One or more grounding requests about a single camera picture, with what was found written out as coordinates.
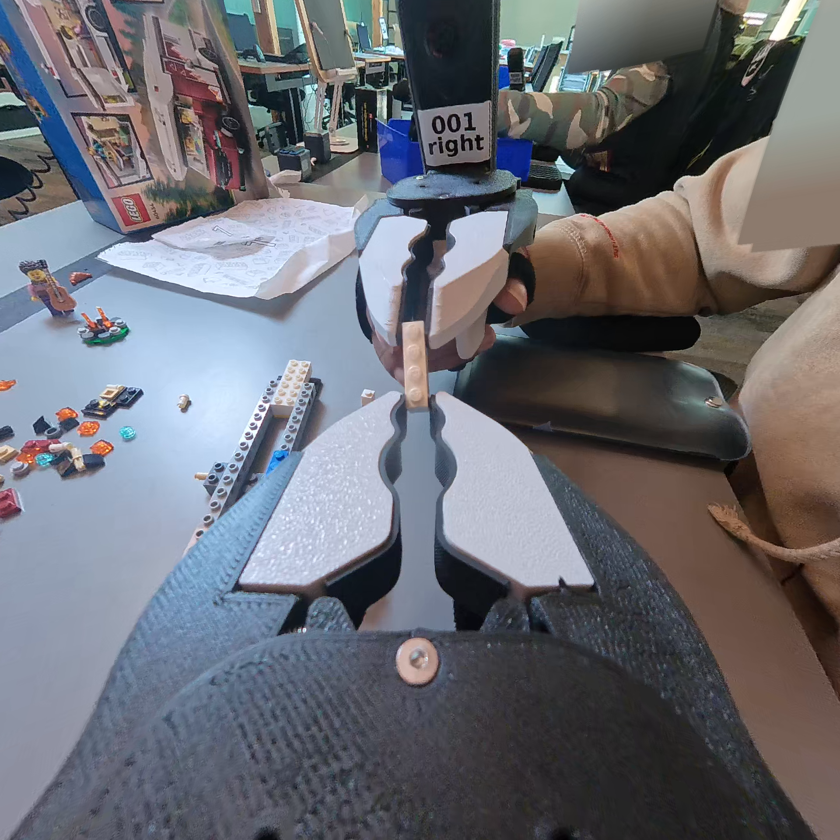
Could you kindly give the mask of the black garment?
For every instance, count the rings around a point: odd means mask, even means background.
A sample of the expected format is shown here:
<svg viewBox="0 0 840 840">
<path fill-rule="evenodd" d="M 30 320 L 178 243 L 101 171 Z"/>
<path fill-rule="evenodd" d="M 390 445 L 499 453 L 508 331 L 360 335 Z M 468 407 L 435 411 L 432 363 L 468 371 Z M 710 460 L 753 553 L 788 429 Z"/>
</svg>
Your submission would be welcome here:
<svg viewBox="0 0 840 840">
<path fill-rule="evenodd" d="M 770 134 L 805 41 L 804 35 L 761 41 L 733 68 L 709 161 Z"/>
</svg>

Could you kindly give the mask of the pile of small lego pieces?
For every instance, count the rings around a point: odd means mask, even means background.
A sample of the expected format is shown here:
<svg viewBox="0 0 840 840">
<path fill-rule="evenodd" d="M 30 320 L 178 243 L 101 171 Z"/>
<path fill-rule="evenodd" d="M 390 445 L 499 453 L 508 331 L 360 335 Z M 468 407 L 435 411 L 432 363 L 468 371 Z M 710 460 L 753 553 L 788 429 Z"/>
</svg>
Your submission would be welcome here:
<svg viewBox="0 0 840 840">
<path fill-rule="evenodd" d="M 144 390 L 131 385 L 108 385 L 82 407 L 63 406 L 40 415 L 30 425 L 2 424 L 2 519 L 19 516 L 23 502 L 17 484 L 39 471 L 52 471 L 60 480 L 96 475 L 116 449 L 116 440 L 135 439 L 132 426 L 109 427 L 114 417 L 129 411 Z"/>
</svg>

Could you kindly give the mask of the purple lego minifigure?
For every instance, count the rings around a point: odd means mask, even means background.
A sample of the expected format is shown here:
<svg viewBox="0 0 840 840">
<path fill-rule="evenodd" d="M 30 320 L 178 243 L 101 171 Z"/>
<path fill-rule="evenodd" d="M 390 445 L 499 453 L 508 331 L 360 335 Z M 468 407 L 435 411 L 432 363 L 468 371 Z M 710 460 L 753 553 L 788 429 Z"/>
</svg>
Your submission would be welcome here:
<svg viewBox="0 0 840 840">
<path fill-rule="evenodd" d="M 18 269 L 28 279 L 31 299 L 42 302 L 53 318 L 67 318 L 75 311 L 75 299 L 53 277 L 46 260 L 24 260 Z"/>
</svg>

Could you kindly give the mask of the beige hoodie drawstring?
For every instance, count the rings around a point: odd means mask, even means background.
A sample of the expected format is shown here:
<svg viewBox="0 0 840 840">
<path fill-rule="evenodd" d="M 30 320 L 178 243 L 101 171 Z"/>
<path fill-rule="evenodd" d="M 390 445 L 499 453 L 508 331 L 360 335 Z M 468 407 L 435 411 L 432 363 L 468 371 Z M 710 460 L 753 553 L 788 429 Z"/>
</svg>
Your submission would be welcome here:
<svg viewBox="0 0 840 840">
<path fill-rule="evenodd" d="M 839 562 L 839 539 L 813 547 L 790 549 L 758 537 L 749 525 L 740 519 L 734 507 L 708 505 L 707 510 L 717 525 L 731 537 L 762 551 L 767 556 L 790 564 L 826 565 Z"/>
</svg>

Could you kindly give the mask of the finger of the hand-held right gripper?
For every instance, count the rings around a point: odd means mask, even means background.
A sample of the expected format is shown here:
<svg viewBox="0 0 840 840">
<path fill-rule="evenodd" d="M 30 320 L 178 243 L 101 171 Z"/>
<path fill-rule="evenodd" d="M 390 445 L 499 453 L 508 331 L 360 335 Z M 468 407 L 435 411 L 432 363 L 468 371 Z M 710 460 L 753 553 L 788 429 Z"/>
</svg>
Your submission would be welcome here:
<svg viewBox="0 0 840 840">
<path fill-rule="evenodd" d="M 474 213 L 448 226 L 454 243 L 433 281 L 427 331 L 430 350 L 452 341 L 457 350 L 478 350 L 488 307 L 508 278 L 507 226 L 508 211 Z"/>
<path fill-rule="evenodd" d="M 384 217 L 360 252 L 366 310 L 373 329 L 392 347 L 398 343 L 404 269 L 413 261 L 413 245 L 427 230 L 427 220 L 419 217 Z"/>
</svg>

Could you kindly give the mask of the black cardboard box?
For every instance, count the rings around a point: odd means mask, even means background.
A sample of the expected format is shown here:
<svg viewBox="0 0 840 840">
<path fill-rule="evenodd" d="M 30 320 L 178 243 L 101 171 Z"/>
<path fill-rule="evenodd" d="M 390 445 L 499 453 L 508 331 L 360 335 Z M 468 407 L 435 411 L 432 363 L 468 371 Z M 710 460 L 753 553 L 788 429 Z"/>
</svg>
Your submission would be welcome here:
<svg viewBox="0 0 840 840">
<path fill-rule="evenodd" d="M 354 112 L 358 151 L 377 153 L 379 150 L 380 126 L 387 125 L 392 118 L 392 89 L 389 87 L 356 86 Z"/>
</svg>

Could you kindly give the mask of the grey lego chassis assembly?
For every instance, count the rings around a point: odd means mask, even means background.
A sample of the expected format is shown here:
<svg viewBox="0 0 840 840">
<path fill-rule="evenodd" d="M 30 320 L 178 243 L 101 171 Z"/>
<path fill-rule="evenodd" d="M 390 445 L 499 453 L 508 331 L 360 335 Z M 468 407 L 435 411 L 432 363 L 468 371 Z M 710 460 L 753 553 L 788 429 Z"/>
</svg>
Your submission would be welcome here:
<svg viewBox="0 0 840 840">
<path fill-rule="evenodd" d="M 234 452 L 195 479 L 207 494 L 206 510 L 185 546 L 188 552 L 243 496 L 303 447 L 322 381 L 309 360 L 291 359 L 259 398 Z"/>
</svg>

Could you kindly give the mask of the black round seat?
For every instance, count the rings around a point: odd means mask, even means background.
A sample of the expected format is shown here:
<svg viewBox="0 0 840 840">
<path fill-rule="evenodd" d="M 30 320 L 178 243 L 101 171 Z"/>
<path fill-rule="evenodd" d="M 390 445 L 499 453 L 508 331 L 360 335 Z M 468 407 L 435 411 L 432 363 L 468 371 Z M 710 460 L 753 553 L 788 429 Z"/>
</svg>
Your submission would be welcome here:
<svg viewBox="0 0 840 840">
<path fill-rule="evenodd" d="M 35 173 L 27 166 L 1 156 L 1 201 L 29 190 L 35 183 Z"/>
</svg>

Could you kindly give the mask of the blue plastic bin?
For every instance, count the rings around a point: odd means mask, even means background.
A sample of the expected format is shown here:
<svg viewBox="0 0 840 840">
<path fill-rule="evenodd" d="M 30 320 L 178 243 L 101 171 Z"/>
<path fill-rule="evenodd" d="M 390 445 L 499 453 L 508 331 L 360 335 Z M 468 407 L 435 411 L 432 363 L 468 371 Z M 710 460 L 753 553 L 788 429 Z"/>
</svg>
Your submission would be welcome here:
<svg viewBox="0 0 840 840">
<path fill-rule="evenodd" d="M 411 140 L 409 136 L 412 126 L 413 121 L 410 119 L 377 121 L 381 173 L 392 184 L 424 172 L 419 142 Z M 499 170 L 507 170 L 525 182 L 529 178 L 531 159 L 531 141 L 498 139 L 497 168 Z"/>
</svg>

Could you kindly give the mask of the person's right hand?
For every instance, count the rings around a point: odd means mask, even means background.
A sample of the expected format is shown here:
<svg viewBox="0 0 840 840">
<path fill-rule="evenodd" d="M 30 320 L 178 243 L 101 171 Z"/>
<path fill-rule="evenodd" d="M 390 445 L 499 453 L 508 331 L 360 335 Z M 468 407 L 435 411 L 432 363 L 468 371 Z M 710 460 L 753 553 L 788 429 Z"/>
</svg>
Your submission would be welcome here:
<svg viewBox="0 0 840 840">
<path fill-rule="evenodd" d="M 504 314 L 504 317 L 501 319 L 503 322 L 507 322 L 514 316 L 523 314 L 529 303 L 526 284 L 521 279 L 510 276 L 507 279 L 506 285 L 493 302 Z M 430 350 L 428 352 L 427 369 L 429 372 L 456 371 L 463 364 L 475 358 L 477 354 L 488 350 L 495 340 L 496 332 L 494 327 L 491 324 L 487 324 L 481 344 L 472 356 L 468 356 L 463 360 L 457 352 L 455 341 L 452 341 L 437 350 Z M 391 346 L 377 332 L 372 333 L 371 341 L 377 358 L 389 375 L 396 379 L 400 385 L 403 385 L 403 349 L 400 346 Z"/>
</svg>

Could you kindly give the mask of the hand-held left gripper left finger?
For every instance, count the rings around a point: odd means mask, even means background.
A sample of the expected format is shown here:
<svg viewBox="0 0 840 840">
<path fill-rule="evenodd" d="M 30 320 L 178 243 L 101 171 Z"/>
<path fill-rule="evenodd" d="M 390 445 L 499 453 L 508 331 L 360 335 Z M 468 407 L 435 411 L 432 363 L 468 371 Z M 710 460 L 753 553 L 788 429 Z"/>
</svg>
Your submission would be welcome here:
<svg viewBox="0 0 840 840">
<path fill-rule="evenodd" d="M 385 594 L 402 565 L 403 394 L 388 392 L 305 448 L 239 577 L 245 592 Z"/>
</svg>

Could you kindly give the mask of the lego set box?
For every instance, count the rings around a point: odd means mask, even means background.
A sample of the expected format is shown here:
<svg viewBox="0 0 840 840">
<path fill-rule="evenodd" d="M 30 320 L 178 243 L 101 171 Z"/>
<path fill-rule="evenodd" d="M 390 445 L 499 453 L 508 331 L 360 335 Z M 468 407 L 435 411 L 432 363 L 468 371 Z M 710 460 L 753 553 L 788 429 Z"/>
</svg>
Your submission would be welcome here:
<svg viewBox="0 0 840 840">
<path fill-rule="evenodd" d="M 2 1 L 1 34 L 99 224 L 127 235 L 268 197 L 223 2 Z"/>
</svg>

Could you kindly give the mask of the person's beige hoodie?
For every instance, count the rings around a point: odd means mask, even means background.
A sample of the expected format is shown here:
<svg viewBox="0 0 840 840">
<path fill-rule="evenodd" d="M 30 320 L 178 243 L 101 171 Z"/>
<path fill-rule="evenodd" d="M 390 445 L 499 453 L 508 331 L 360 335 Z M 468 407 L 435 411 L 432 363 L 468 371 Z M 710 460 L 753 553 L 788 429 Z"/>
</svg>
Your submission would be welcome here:
<svg viewBox="0 0 840 840">
<path fill-rule="evenodd" d="M 739 396 L 785 557 L 838 619 L 839 279 L 811 294 L 753 356 Z"/>
</svg>

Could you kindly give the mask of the lego campfire build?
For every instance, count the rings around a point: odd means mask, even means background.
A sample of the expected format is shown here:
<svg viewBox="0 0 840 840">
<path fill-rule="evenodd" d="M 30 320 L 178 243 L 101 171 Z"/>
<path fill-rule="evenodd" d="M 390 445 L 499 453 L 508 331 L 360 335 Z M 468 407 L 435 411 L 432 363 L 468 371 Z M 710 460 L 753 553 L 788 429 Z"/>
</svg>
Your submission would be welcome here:
<svg viewBox="0 0 840 840">
<path fill-rule="evenodd" d="M 111 318 L 100 307 L 96 308 L 97 317 L 93 318 L 82 312 L 83 325 L 77 332 L 80 341 L 88 347 L 110 345 L 124 340 L 130 334 L 128 323 L 122 318 Z"/>
</svg>

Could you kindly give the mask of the tan Lego plate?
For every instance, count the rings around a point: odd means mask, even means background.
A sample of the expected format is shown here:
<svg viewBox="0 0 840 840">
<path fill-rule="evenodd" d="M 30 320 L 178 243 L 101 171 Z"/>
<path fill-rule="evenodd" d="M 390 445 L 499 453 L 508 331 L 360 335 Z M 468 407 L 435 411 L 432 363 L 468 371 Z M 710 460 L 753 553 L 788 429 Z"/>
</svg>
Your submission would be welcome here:
<svg viewBox="0 0 840 840">
<path fill-rule="evenodd" d="M 403 382 L 406 410 L 425 412 L 429 404 L 427 344 L 422 320 L 402 325 Z"/>
</svg>

